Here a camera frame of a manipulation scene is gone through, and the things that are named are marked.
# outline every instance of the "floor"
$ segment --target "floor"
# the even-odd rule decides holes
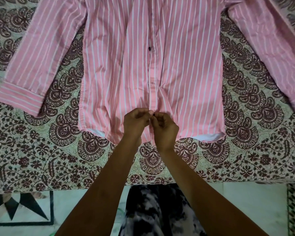
[[[270,236],[288,235],[286,185],[217,182],[211,186]],[[0,236],[32,236],[33,232],[36,236],[54,235],[85,192],[67,190],[0,195]],[[111,235],[118,235],[128,192],[129,186],[125,186]]]

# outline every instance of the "hand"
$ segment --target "hand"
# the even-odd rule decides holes
[[[151,120],[157,151],[173,151],[179,127],[167,113],[155,113]]]
[[[124,117],[124,137],[137,140],[137,145],[141,145],[142,132],[149,125],[152,114],[148,108],[135,108],[128,112]]]

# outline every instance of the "black and white fabric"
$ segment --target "black and white fabric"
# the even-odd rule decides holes
[[[180,236],[206,233],[177,184],[130,188],[119,236]]]

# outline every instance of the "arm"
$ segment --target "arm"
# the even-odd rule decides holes
[[[110,235],[122,190],[150,117],[146,108],[136,108],[125,115],[122,140],[55,236],[94,236],[99,232]]]
[[[152,125],[155,144],[162,160],[208,235],[267,235],[174,152],[179,127],[169,115],[155,113]]]

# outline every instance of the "forearm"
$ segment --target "forearm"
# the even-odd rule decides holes
[[[174,151],[160,155],[208,235],[267,235]]]
[[[136,139],[122,138],[56,236],[110,235],[136,150]]]

